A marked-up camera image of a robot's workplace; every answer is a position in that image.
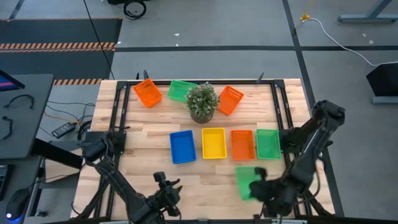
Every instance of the black cable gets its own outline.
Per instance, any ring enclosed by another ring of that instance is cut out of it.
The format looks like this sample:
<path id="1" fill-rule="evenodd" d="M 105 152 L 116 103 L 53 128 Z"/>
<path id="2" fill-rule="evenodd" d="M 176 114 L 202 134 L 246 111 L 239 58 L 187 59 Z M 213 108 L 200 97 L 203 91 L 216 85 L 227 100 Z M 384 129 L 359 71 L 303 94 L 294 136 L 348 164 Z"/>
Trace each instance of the black cable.
<path id="1" fill-rule="evenodd" d="M 37 183 L 41 183 L 41 182 L 46 181 L 46 180 L 54 179 L 54 178 L 57 178 L 57 177 L 68 177 L 68 176 L 69 176 L 69 175 L 57 175 L 57 176 L 55 176 L 55 177 L 49 177 L 49 178 L 46 178 L 46 179 L 44 179 L 44 180 L 35 181 L 33 184 L 30 184 L 30 185 L 27 186 L 26 188 L 29 188 L 29 187 L 31 187 L 31 186 L 37 184 Z"/>
<path id="2" fill-rule="evenodd" d="M 70 204 L 72 210 L 73 210 L 77 215 L 80 215 L 80 213 L 78 213 L 78 212 L 75 210 L 75 208 L 73 207 L 73 203 L 74 203 L 74 201 L 72 201 L 72 203 Z"/>
<path id="3" fill-rule="evenodd" d="M 111 151 L 112 153 L 114 152 L 113 144 L 110 142 L 110 140 L 107 140 L 107 139 L 104 139 L 103 142 L 106 146 L 105 158 L 108 160 L 108 163 L 110 163 L 112 166 L 114 166 L 113 159 L 110 158 L 110 156 L 109 156 L 109 151 Z"/>
<path id="4" fill-rule="evenodd" d="M 85 105 L 85 107 L 84 107 L 84 109 L 83 109 L 83 116 L 81 116 L 81 119 L 82 119 L 81 122 L 83 122 L 83 119 L 85 118 L 87 106 L 95 106 L 95 104 L 93 104 L 93 103 L 87 103 L 87 104 Z"/>
<path id="5" fill-rule="evenodd" d="M 81 122 L 83 122 L 83 120 L 85 119 L 85 118 L 92 118 L 93 117 L 93 115 L 84 115 L 84 116 L 82 116 L 79 120 L 81 121 Z"/>
<path id="6" fill-rule="evenodd" d="M 94 196 L 92 196 L 91 200 L 88 202 L 88 205 L 81 211 L 80 215 L 76 216 L 75 218 L 78 220 L 83 221 L 82 219 L 89 218 L 93 213 L 95 207 L 101 203 L 103 194 L 105 190 L 108 188 L 109 182 L 103 181 L 99 184 L 97 191 L 95 192 Z"/>
<path id="7" fill-rule="evenodd" d="M 56 110 L 56 109 L 52 108 L 52 107 L 51 107 L 51 106 L 49 106 L 49 105 L 46 105 L 46 107 L 48 107 L 48 108 L 50 108 L 51 110 L 54 110 L 54 111 L 56 111 L 56 112 L 65 113 L 65 114 L 68 114 L 68 115 L 70 115 L 70 116 L 74 117 L 74 118 L 76 119 L 76 121 L 79 123 L 79 125 L 81 126 L 81 123 L 80 123 L 80 120 L 79 120 L 79 118 L 77 118 L 75 115 L 73 115 L 73 114 L 71 114 L 71 113 L 69 113 L 69 112 L 66 112 L 66 111 L 62 111 L 62 110 Z"/>
<path id="8" fill-rule="evenodd" d="M 22 94 L 19 96 L 14 97 L 12 100 L 10 100 L 10 102 L 7 105 L 4 105 L 3 108 L 9 108 L 11 106 L 11 103 L 14 102 L 14 100 L 20 98 L 20 97 L 28 97 L 30 99 L 30 109 L 33 108 L 33 105 L 35 105 L 35 98 L 32 95 L 29 94 Z"/>
<path id="9" fill-rule="evenodd" d="M 320 176 L 319 176 L 319 171 L 318 171 L 318 169 L 317 169 L 317 173 L 316 173 L 316 174 L 317 174 L 317 180 L 318 180 L 317 191 L 314 193 L 314 195 L 312 195 L 312 197 L 309 197 L 309 198 L 307 198 L 307 199 L 305 199 L 305 200 L 301 200 L 301 201 L 297 202 L 297 205 L 298 205 L 298 204 L 301 204 L 301 203 L 304 203 L 304 202 L 307 202 L 307 201 L 309 201 L 309 200 L 315 198 L 315 197 L 319 194 L 319 192 L 321 191 L 321 179 L 320 179 Z"/>
<path id="10" fill-rule="evenodd" d="M 8 134 L 5 135 L 3 138 L 0 139 L 0 141 L 3 141 L 3 140 L 6 140 L 7 138 L 9 138 L 9 137 L 12 136 L 12 124 L 13 124 L 14 122 L 12 121 L 11 118 L 8 118 L 7 116 L 2 117 L 1 119 L 2 119 L 3 121 L 8 121 L 8 122 L 9 122 L 9 127 L 8 127 L 8 128 L 9 128 L 9 131 L 8 131 Z"/>
<path id="11" fill-rule="evenodd" d="M 47 132 L 44 128 L 39 127 L 39 129 L 41 129 L 42 131 L 44 131 L 46 134 L 48 134 L 51 137 L 54 137 L 54 135 L 50 134 L 49 132 Z"/>
<path id="12" fill-rule="evenodd" d="M 61 102 L 54 102 L 54 101 L 50 101 L 50 100 L 48 100 L 47 102 L 60 104 L 60 105 L 83 105 L 83 106 L 88 105 L 88 106 L 95 106 L 94 103 L 61 103 Z"/>
<path id="13" fill-rule="evenodd" d="M 305 200 L 301 200 L 301 201 L 297 202 L 296 205 L 299 205 L 299 204 L 301 204 L 301 203 L 307 202 L 307 201 L 309 201 L 309 200 L 315 198 L 315 197 L 319 194 L 319 192 L 321 191 L 321 178 L 320 178 L 320 176 L 319 176 L 319 171 L 318 171 L 318 168 L 317 168 L 317 159 L 318 159 L 318 156 L 319 156 L 319 153 L 317 153 L 317 151 L 314 150 L 314 152 L 313 152 L 314 162 L 313 162 L 313 163 L 314 163 L 314 165 L 315 165 L 315 171 L 316 171 L 317 180 L 318 180 L 317 191 L 315 192 L 314 195 L 312 195 L 312 197 L 306 198 Z"/>
<path id="14" fill-rule="evenodd" d="M 261 219 L 262 215 L 264 215 L 265 210 L 266 210 L 266 204 L 265 204 L 265 203 L 262 203 L 261 211 L 260 211 L 260 214 L 259 214 L 259 218 L 260 218 L 260 219 Z"/>
<path id="15" fill-rule="evenodd" d="M 104 51 L 104 48 L 102 47 L 102 43 L 101 43 L 101 41 L 100 41 L 100 37 L 98 37 L 97 30 L 95 29 L 95 26 L 94 26 L 93 20 L 92 20 L 92 18 L 91 18 L 90 12 L 88 11 L 88 7 L 87 7 L 86 0 L 83 0 L 83 2 L 85 3 L 87 15 L 88 15 L 88 18 L 90 19 L 91 26 L 93 27 L 95 36 L 96 36 L 96 38 L 97 38 L 97 40 L 98 40 L 98 43 L 99 43 L 99 46 L 101 47 L 102 53 L 103 53 L 104 56 L 105 56 L 106 63 L 108 64 L 108 67 L 109 67 L 109 71 L 111 71 L 111 75 L 112 75 L 113 80 L 116 80 L 116 79 L 114 78 L 114 75 L 113 75 L 113 72 L 112 72 L 111 63 L 109 62 L 108 56 L 106 56 L 106 53 L 105 53 L 105 51 Z"/>
<path id="16" fill-rule="evenodd" d="M 174 205 L 174 207 L 178 211 L 178 214 L 179 214 L 179 217 L 180 217 L 179 220 L 181 220 L 182 219 L 182 213 L 181 213 L 180 209 L 176 205 Z"/>
<path id="17" fill-rule="evenodd" d="M 87 131 L 89 128 L 91 127 L 91 121 L 86 121 L 86 122 L 84 122 L 81 126 L 80 126 L 80 128 L 79 128 L 79 130 L 77 131 L 77 140 L 81 140 L 81 137 L 82 137 L 82 135 L 83 135 L 83 133 L 85 132 L 85 131 Z"/>

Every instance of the computer monitor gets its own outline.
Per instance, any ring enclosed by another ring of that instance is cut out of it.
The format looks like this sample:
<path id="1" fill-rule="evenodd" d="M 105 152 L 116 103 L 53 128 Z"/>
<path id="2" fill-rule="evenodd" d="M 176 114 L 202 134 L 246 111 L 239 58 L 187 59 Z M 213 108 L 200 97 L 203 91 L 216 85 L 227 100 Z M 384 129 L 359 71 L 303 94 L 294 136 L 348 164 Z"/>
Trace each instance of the computer monitor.
<path id="1" fill-rule="evenodd" d="M 23 88 L 25 88 L 24 84 L 0 70 L 0 91 L 20 90 Z"/>

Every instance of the plastic basket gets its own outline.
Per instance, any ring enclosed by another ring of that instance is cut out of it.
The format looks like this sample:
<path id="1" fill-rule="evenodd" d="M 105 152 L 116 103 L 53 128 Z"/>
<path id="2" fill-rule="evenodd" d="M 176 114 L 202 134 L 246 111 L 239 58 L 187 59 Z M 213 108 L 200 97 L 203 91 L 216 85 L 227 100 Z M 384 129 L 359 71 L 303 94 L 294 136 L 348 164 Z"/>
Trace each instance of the plastic basket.
<path id="1" fill-rule="evenodd" d="M 232 158 L 234 160 L 255 159 L 253 131 L 232 130 L 231 131 Z"/>
<path id="2" fill-rule="evenodd" d="M 231 115 L 242 98 L 243 93 L 228 85 L 220 95 L 220 105 L 218 110 L 223 114 Z"/>
<path id="3" fill-rule="evenodd" d="M 249 184 L 261 180 L 261 177 L 254 172 L 254 167 L 237 166 L 235 167 L 235 175 L 242 200 L 254 200 L 255 198 L 250 197 Z"/>
<path id="4" fill-rule="evenodd" d="M 197 86 L 197 84 L 172 80 L 167 96 L 169 96 L 172 100 L 186 102 L 187 98 L 185 97 L 185 95 L 188 93 L 189 89 L 195 86 Z"/>
<path id="5" fill-rule="evenodd" d="M 133 87 L 137 93 L 138 98 L 142 104 L 148 108 L 154 106 L 162 100 L 162 94 L 156 88 L 154 82 L 150 79 L 146 79 Z"/>
<path id="6" fill-rule="evenodd" d="M 201 131 L 201 141 L 204 159 L 226 158 L 224 128 L 203 128 Z"/>
<path id="7" fill-rule="evenodd" d="M 280 143 L 279 131 L 271 129 L 257 129 L 257 157 L 259 159 L 279 159 Z"/>
<path id="8" fill-rule="evenodd" d="M 170 133 L 170 145 L 174 164 L 192 162 L 197 159 L 192 130 Z"/>

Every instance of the blue basket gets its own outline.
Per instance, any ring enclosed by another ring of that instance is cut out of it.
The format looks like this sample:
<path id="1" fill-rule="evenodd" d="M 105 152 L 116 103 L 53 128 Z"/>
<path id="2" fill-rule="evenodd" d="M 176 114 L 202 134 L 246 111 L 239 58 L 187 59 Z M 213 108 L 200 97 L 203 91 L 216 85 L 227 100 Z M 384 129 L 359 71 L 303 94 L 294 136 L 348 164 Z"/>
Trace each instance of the blue basket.
<path id="1" fill-rule="evenodd" d="M 197 159 L 192 130 L 170 133 L 170 145 L 174 164 L 192 162 Z"/>

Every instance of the black box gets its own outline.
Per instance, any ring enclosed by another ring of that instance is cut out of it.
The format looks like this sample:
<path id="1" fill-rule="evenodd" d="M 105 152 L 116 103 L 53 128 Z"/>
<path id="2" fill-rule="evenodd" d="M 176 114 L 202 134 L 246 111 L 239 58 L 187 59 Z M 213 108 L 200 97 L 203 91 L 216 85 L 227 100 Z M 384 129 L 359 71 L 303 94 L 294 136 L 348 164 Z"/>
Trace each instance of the black box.
<path id="1" fill-rule="evenodd" d="M 127 0 L 108 0 L 109 4 L 122 4 L 122 3 L 126 3 Z"/>
<path id="2" fill-rule="evenodd" d="M 398 64 L 380 65 L 366 78 L 375 96 L 398 96 Z"/>

